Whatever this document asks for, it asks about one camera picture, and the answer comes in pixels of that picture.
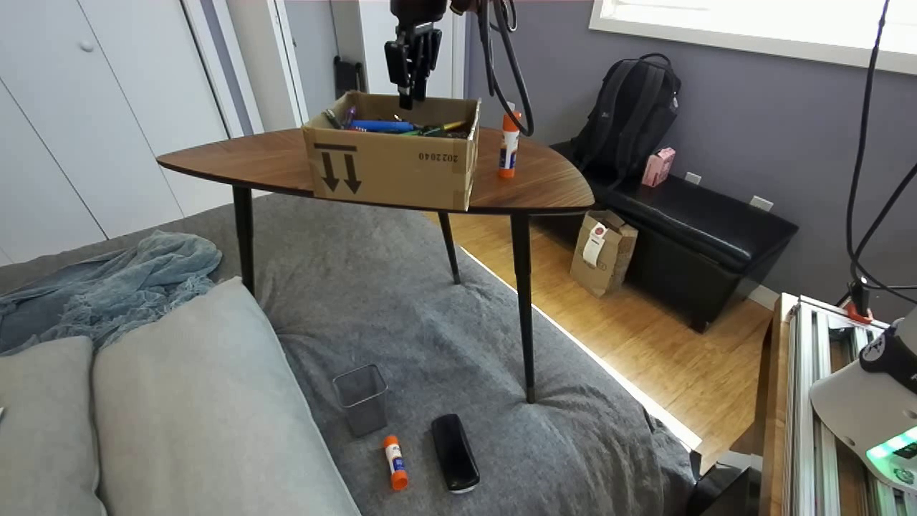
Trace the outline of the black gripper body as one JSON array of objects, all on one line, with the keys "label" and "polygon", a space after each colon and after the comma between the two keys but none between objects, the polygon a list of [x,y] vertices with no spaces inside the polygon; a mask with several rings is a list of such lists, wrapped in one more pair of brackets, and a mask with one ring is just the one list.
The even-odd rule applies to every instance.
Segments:
[{"label": "black gripper body", "polygon": [[446,0],[390,0],[390,14],[395,18],[395,37],[405,47],[405,65],[416,62],[419,28],[431,28],[445,18]]}]

